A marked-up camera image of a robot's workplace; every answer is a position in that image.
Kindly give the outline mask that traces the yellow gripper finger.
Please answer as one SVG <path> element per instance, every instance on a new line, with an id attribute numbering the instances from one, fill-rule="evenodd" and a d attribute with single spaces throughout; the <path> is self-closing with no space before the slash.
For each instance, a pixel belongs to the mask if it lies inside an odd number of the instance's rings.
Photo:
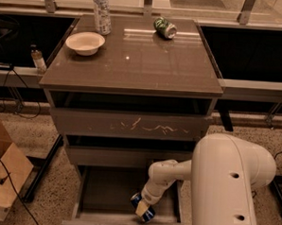
<path id="1" fill-rule="evenodd" d="M 138 205 L 137 205 L 135 214 L 136 214 L 137 216 L 142 216 L 142 215 L 144 215 L 144 214 L 147 212 L 147 210 L 148 210 L 149 208 L 150 208 L 150 206 L 148 205 L 148 203 L 147 203 L 146 201 L 144 201 L 144 200 L 141 199 L 141 200 L 138 202 Z"/>

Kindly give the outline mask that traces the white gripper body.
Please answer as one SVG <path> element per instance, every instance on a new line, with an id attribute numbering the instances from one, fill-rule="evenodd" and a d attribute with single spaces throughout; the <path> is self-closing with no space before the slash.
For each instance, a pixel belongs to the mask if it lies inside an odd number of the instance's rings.
<path id="1" fill-rule="evenodd" d="M 147 181 L 142 190 L 141 197 L 148 205 L 155 205 L 164 195 L 167 187 L 164 183 Z"/>

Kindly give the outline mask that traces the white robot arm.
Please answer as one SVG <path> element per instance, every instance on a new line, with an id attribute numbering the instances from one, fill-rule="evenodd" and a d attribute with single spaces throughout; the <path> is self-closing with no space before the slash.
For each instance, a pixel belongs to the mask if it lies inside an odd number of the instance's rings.
<path id="1" fill-rule="evenodd" d="M 135 214 L 153 218 L 150 208 L 176 181 L 191 186 L 192 225 L 257 225 L 252 190 L 274 179 L 273 155 L 258 144 L 214 133 L 195 146 L 189 161 L 164 160 L 149 167 Z"/>

